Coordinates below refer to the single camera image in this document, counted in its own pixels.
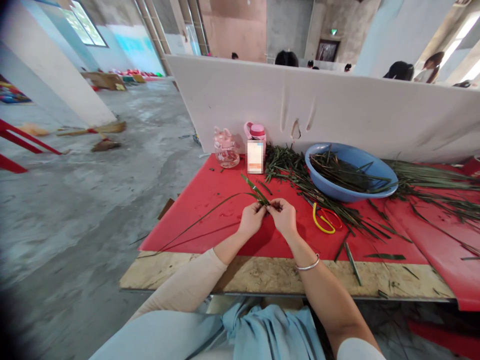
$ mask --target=yellow scissors handle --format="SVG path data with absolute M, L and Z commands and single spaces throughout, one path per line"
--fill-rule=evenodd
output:
M 331 227 L 331 230 L 325 230 L 323 227 L 320 226 L 320 224 L 318 223 L 317 221 L 317 203 L 314 202 L 313 203 L 313 221 L 315 222 L 315 225 L 320 229 L 322 230 L 324 233 L 327 233 L 327 234 L 333 234 L 335 232 L 335 228 L 333 227 L 333 225 L 330 223 L 330 221 L 328 221 L 326 218 L 324 218 L 323 216 L 320 216 L 320 219 L 322 219 L 324 222 L 327 223 L 327 225 L 329 227 Z

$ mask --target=blue bowl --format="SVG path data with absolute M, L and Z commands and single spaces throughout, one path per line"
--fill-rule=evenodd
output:
M 363 171 L 365 174 L 378 176 L 382 178 L 391 179 L 390 184 L 392 187 L 388 188 L 385 191 L 379 193 L 363 193 L 348 190 L 341 186 L 334 184 L 331 181 L 328 181 L 322 175 L 320 175 L 310 163 L 310 154 L 321 154 L 329 150 L 331 144 L 331 151 L 336 152 L 336 156 L 347 163 L 352 164 L 356 167 L 361 167 L 365 164 L 373 162 L 370 166 L 367 166 Z M 357 147 L 349 146 L 337 142 L 321 142 L 316 145 L 311 146 L 305 153 L 305 162 L 308 168 L 310 169 L 310 178 L 313 184 L 325 195 L 337 199 L 344 203 L 355 203 L 364 199 L 381 199 L 386 198 L 392 195 L 397 188 L 399 187 L 396 184 L 399 180 L 395 172 L 380 160 L 378 157 L 369 154 L 366 151 L 360 150 Z

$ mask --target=white partition board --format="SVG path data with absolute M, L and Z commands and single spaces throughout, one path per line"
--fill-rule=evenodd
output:
M 480 154 L 480 92 L 247 61 L 167 55 L 206 153 L 214 127 L 274 145 L 344 143 L 384 159 L 454 162 Z M 301 137 L 292 138 L 298 120 Z

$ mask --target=doorway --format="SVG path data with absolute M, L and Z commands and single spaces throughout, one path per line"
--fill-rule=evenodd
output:
M 318 44 L 318 51 L 316 53 L 316 60 L 334 62 L 339 49 L 340 41 L 322 40 Z

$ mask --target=silver bracelet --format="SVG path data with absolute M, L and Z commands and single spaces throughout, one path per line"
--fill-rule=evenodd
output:
M 310 266 L 307 266 L 307 267 L 299 267 L 298 265 L 295 265 L 296 269 L 297 270 L 310 270 L 310 269 L 313 269 L 314 267 L 317 266 L 317 264 L 320 262 L 320 255 L 316 254 L 316 261 L 310 265 Z

